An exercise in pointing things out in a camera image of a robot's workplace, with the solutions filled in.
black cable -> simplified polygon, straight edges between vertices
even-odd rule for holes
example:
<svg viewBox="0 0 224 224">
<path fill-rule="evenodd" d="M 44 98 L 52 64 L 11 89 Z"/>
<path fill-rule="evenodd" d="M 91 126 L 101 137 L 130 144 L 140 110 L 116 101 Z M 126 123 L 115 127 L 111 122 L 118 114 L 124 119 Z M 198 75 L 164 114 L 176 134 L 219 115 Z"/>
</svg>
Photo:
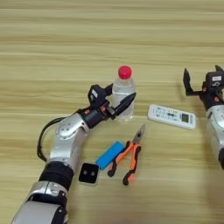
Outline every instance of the black cable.
<svg viewBox="0 0 224 224">
<path fill-rule="evenodd" d="M 42 138 L 43 135 L 45 134 L 45 131 L 47 128 L 49 128 L 50 126 L 52 126 L 55 123 L 59 123 L 61 120 L 65 119 L 65 117 L 59 117 L 56 119 L 51 120 L 48 124 L 45 125 L 45 127 L 41 130 L 40 135 L 38 137 L 38 147 L 37 147 L 37 153 L 38 153 L 38 157 L 42 160 L 44 160 L 46 162 L 46 157 L 42 151 Z"/>
</svg>

wooden table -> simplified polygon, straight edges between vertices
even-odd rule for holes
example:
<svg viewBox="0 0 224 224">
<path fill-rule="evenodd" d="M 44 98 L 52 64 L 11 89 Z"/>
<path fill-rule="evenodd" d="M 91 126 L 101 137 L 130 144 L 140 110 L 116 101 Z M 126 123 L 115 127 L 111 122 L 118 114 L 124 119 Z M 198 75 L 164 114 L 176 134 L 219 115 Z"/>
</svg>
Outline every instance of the wooden table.
<svg viewBox="0 0 224 224">
<path fill-rule="evenodd" d="M 224 176 L 210 147 L 199 98 L 186 97 L 184 68 L 200 89 L 224 66 L 221 0 L 5 0 L 0 2 L 0 223 L 10 223 L 44 163 L 36 156 L 46 122 L 88 105 L 92 84 L 114 81 L 129 65 L 137 86 L 130 122 L 107 121 L 84 143 L 94 162 L 114 141 L 147 130 L 135 181 L 123 186 L 126 158 L 113 178 L 69 192 L 69 223 L 223 223 Z M 193 112 L 186 130 L 147 119 L 150 104 Z M 51 129 L 45 147 L 53 142 Z"/>
</svg>

remote control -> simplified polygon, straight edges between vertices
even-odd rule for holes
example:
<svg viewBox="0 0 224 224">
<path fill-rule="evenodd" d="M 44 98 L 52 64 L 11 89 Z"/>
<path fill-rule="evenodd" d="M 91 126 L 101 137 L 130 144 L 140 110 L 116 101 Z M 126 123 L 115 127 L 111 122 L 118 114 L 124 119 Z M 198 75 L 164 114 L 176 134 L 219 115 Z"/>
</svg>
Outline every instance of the remote control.
<svg viewBox="0 0 224 224">
<path fill-rule="evenodd" d="M 156 122 L 167 123 L 189 130 L 193 130 L 196 127 L 195 114 L 174 108 L 166 108 L 152 104 L 149 108 L 148 117 Z"/>
</svg>

robotic arm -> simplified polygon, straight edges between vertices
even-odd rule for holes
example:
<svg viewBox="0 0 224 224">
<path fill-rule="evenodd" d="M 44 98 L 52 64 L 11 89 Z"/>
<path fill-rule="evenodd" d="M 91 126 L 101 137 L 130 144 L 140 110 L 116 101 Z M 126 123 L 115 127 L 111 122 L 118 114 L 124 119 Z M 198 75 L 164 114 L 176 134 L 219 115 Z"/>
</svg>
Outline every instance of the robotic arm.
<svg viewBox="0 0 224 224">
<path fill-rule="evenodd" d="M 215 66 L 215 70 L 206 74 L 201 91 L 193 91 L 190 75 L 186 69 L 183 81 L 186 95 L 198 95 L 204 103 L 211 145 L 222 169 L 224 169 L 224 101 L 222 95 L 224 71 L 219 66 Z"/>
<path fill-rule="evenodd" d="M 80 160 L 82 143 L 94 126 L 109 118 L 115 119 L 136 97 L 136 93 L 131 94 L 124 98 L 120 105 L 113 108 L 109 106 L 109 101 L 106 99 L 111 94 L 112 84 L 106 88 L 93 85 L 87 95 L 89 107 L 79 109 L 67 118 L 58 118 L 47 124 L 49 126 L 59 122 L 54 146 L 49 159 L 46 160 L 39 139 L 38 156 L 46 161 L 45 169 L 18 209 L 12 224 L 67 223 L 67 192 Z"/>
</svg>

